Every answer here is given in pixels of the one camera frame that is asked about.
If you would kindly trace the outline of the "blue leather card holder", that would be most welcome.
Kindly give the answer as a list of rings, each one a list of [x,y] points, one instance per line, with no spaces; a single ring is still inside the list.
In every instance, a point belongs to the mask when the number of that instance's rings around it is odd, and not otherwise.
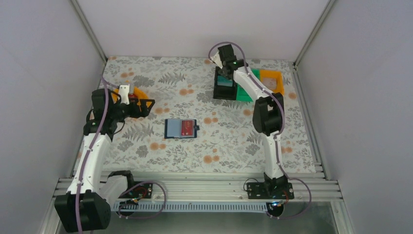
[[[181,136],[181,121],[186,119],[178,119],[178,118],[168,118],[165,119],[165,130],[164,130],[164,138],[197,138],[198,131],[200,130],[199,125],[197,124],[196,119],[194,120],[194,136],[193,137],[182,137]]]

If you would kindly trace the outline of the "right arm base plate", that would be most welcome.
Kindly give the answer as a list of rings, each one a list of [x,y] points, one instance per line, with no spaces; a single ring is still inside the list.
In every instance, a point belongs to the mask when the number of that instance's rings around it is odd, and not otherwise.
[[[249,199],[294,199],[292,183],[281,186],[266,187],[263,182],[249,182],[247,185],[247,195]]]

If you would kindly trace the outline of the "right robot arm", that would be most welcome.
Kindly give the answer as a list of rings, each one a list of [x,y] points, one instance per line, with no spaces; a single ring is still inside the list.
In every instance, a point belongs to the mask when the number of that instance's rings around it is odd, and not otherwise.
[[[252,123],[261,134],[264,146],[263,184],[268,192],[274,192],[288,183],[280,157],[280,135],[284,130],[283,97],[281,93],[273,93],[265,87],[244,59],[237,59],[233,46],[234,43],[228,43],[218,47],[211,60],[221,69],[222,76],[240,85],[255,101]]]

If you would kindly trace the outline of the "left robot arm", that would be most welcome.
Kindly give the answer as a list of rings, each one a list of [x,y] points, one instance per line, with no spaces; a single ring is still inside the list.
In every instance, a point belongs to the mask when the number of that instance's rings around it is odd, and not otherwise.
[[[101,184],[105,156],[110,151],[117,125],[127,118],[147,117],[155,100],[130,94],[126,85],[117,90],[105,88],[92,92],[92,109],[83,127],[81,159],[74,178],[63,195],[55,199],[54,207],[69,233],[106,229],[112,207],[123,192],[134,184],[129,170],[110,173]]]

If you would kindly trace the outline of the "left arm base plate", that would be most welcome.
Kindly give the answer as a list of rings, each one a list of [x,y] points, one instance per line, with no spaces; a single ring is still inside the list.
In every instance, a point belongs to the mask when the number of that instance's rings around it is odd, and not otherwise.
[[[127,190],[123,192],[116,192],[115,198],[118,199],[150,199],[152,198],[154,184],[151,182],[138,181],[129,185]]]

